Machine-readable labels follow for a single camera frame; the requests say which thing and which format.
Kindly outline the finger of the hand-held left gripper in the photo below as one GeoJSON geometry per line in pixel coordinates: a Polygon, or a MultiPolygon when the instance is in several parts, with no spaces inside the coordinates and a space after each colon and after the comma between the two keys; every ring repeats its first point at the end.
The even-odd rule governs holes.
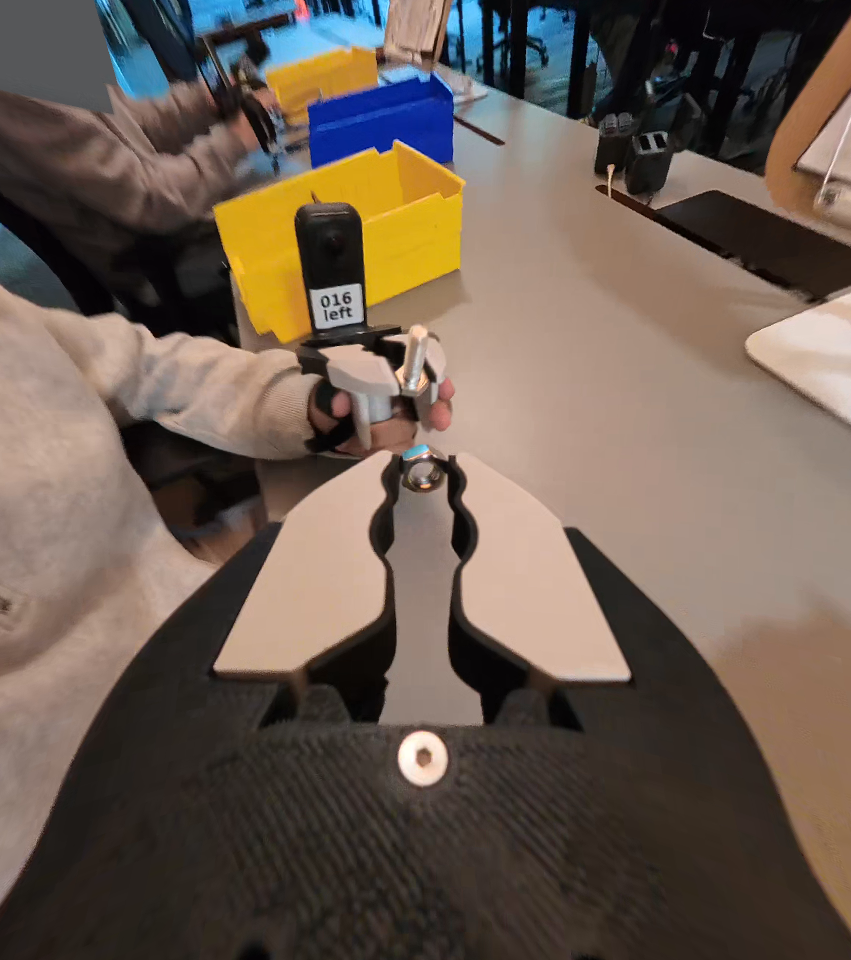
{"type": "MultiPolygon", "coordinates": [[[[384,337],[384,357],[386,357],[395,371],[403,363],[407,333],[391,334],[384,337]]],[[[447,378],[447,359],[441,342],[429,333],[429,345],[427,358],[425,361],[425,372],[429,378],[429,386],[422,395],[416,398],[407,398],[401,395],[393,397],[402,398],[419,404],[430,405],[438,399],[439,387],[447,378]]]]}
{"type": "Polygon", "coordinates": [[[325,378],[332,387],[350,394],[398,396],[401,387],[389,360],[360,343],[329,346],[323,350],[325,378]]]}

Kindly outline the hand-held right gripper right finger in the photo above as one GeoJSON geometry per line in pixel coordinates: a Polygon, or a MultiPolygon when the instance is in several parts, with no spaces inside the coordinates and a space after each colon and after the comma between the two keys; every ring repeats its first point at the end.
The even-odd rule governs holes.
{"type": "Polygon", "coordinates": [[[469,687],[587,687],[631,681],[559,518],[472,454],[449,460],[458,561],[449,659],[469,687]]]}

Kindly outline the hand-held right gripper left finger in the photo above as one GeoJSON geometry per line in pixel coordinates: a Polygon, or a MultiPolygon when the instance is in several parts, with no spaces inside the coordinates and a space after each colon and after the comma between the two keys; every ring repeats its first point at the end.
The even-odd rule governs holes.
{"type": "Polygon", "coordinates": [[[384,686],[397,647],[394,542],[398,456],[379,452],[289,511],[212,667],[303,694],[384,686]]]}

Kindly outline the metal hex bolt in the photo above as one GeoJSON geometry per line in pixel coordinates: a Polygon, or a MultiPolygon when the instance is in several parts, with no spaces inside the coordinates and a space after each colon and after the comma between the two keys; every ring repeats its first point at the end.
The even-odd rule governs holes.
{"type": "Polygon", "coordinates": [[[430,332],[425,326],[416,324],[409,328],[402,363],[395,373],[400,396],[416,399],[430,386],[425,369],[429,344],[430,332]]]}

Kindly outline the metal hex nut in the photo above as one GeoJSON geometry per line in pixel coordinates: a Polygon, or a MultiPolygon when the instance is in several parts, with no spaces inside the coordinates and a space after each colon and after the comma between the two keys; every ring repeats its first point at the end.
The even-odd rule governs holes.
{"type": "Polygon", "coordinates": [[[430,494],[442,488],[449,459],[437,448],[418,443],[401,454],[401,483],[408,491],[430,494]]]}

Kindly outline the person's left forearm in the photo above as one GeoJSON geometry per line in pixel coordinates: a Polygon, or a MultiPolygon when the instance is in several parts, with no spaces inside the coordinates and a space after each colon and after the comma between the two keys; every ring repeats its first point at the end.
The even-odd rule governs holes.
{"type": "Polygon", "coordinates": [[[250,352],[212,338],[156,337],[118,314],[40,312],[45,329],[121,423],[153,422],[257,460],[306,455],[317,375],[281,349],[250,352]]]}

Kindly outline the person's left hand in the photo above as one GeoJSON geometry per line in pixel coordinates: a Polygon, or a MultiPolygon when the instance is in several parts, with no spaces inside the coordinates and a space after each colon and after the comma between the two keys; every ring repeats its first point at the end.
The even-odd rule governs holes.
{"type": "MultiPolygon", "coordinates": [[[[350,436],[334,451],[360,459],[381,451],[402,454],[416,445],[421,428],[432,431],[449,429],[453,421],[455,393],[453,381],[445,379],[424,421],[415,420],[404,398],[392,398],[393,413],[390,418],[371,425],[369,444],[364,445],[358,437],[350,436]]],[[[320,379],[309,395],[307,418],[316,439],[329,436],[340,422],[353,420],[352,397],[347,391],[337,390],[327,380],[320,379]]]]}

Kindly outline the yellow plastic bin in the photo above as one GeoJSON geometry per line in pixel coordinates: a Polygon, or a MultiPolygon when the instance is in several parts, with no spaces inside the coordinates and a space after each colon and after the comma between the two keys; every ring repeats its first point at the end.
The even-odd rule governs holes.
{"type": "Polygon", "coordinates": [[[257,333],[290,343],[311,328],[294,217],[316,195],[362,221],[367,305],[461,265],[465,181],[406,143],[362,150],[283,178],[213,210],[231,275],[257,333]]]}
{"type": "Polygon", "coordinates": [[[351,46],[267,69],[264,80],[278,102],[286,124],[309,122],[309,107],[379,84],[377,51],[351,46]]]}

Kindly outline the blue plastic bin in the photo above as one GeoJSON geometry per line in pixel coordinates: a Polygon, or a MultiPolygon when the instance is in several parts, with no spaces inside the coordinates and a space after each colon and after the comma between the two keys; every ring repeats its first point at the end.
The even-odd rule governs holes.
{"type": "Polygon", "coordinates": [[[454,161],[455,96],[435,75],[313,102],[307,115],[312,168],[388,152],[396,141],[439,164],[454,161]]]}

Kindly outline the person's torso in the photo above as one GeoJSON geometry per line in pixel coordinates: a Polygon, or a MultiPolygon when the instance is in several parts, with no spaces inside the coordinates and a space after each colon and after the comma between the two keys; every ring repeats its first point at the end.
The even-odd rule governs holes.
{"type": "Polygon", "coordinates": [[[109,689],[212,572],[46,309],[0,286],[0,903],[109,689]]]}

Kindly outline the black battery charger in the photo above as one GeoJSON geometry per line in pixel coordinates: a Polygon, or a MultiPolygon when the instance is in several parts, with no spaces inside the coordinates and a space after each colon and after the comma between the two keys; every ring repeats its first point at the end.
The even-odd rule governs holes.
{"type": "Polygon", "coordinates": [[[624,186],[633,197],[653,196],[662,190],[670,173],[674,144],[665,130],[635,134],[626,151],[624,186]]]}
{"type": "Polygon", "coordinates": [[[594,174],[605,179],[613,178],[624,171],[634,136],[635,117],[631,112],[608,113],[598,122],[597,131],[594,174]]]}

